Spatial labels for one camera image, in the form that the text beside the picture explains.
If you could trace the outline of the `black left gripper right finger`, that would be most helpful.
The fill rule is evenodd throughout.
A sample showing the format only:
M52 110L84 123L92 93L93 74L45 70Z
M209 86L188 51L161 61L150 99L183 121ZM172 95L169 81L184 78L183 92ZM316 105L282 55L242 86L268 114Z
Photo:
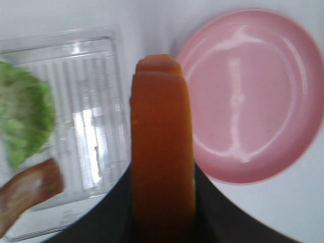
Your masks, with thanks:
M228 200L195 166L192 242L280 242L280 235Z

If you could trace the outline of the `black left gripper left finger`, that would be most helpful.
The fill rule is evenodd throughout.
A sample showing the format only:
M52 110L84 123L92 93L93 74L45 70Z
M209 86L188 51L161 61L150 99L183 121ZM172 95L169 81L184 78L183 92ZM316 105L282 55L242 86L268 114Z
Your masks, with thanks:
M128 166L95 207L47 242L140 242L131 199L131 166Z

